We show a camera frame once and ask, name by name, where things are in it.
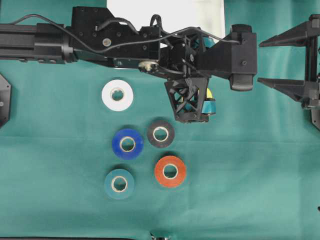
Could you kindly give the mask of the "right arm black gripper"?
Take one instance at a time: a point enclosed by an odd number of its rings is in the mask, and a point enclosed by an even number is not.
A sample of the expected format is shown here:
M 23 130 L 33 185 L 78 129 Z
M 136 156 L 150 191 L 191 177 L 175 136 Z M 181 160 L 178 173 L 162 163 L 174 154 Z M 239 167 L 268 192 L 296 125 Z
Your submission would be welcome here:
M 305 77 L 304 80 L 259 77 L 257 81 L 287 95 L 296 102 L 302 102 L 304 109 L 319 108 L 320 77 L 317 70 L 319 35 L 320 15 L 312 14 L 309 21 L 261 42 L 259 47 L 305 47 Z

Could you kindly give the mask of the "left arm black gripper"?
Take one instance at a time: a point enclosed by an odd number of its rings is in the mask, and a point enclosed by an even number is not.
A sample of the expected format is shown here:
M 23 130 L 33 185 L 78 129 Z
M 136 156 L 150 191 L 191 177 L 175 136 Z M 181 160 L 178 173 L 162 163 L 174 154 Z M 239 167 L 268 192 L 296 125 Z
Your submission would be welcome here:
M 209 120 L 216 113 L 216 100 L 208 89 L 210 74 L 197 69 L 197 55 L 215 42 L 199 27 L 186 27 L 169 33 L 162 25 L 143 26 L 139 33 L 146 41 L 143 50 L 155 50 L 155 59 L 139 63 L 139 70 L 167 79 L 165 88 L 176 121 L 182 123 Z

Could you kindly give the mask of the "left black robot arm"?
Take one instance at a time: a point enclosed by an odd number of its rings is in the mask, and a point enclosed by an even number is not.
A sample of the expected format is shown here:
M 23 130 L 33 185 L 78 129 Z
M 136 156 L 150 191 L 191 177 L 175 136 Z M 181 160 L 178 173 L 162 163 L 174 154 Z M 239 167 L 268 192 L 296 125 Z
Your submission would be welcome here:
M 209 120 L 204 112 L 210 73 L 198 67 L 206 34 L 197 27 L 172 33 L 153 15 L 136 29 L 107 8 L 76 6 L 70 26 L 41 17 L 35 25 L 22 19 L 0 26 L 0 57 L 21 62 L 66 64 L 79 60 L 108 68 L 137 69 L 165 79 L 174 117 L 182 123 Z

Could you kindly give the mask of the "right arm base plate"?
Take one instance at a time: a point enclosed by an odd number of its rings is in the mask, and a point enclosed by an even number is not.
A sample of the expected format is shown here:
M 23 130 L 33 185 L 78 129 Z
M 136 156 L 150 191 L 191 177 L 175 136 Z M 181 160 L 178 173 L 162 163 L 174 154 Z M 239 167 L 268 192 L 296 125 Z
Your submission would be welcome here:
M 311 122 L 312 124 L 320 130 L 320 110 L 319 109 L 311 109 Z

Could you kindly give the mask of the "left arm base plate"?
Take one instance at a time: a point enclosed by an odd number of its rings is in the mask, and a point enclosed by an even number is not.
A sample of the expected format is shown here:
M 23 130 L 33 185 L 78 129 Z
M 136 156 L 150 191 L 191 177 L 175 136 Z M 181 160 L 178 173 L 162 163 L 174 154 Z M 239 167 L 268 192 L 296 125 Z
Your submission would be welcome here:
M 0 74 L 0 127 L 3 127 L 10 119 L 11 93 L 11 84 Z

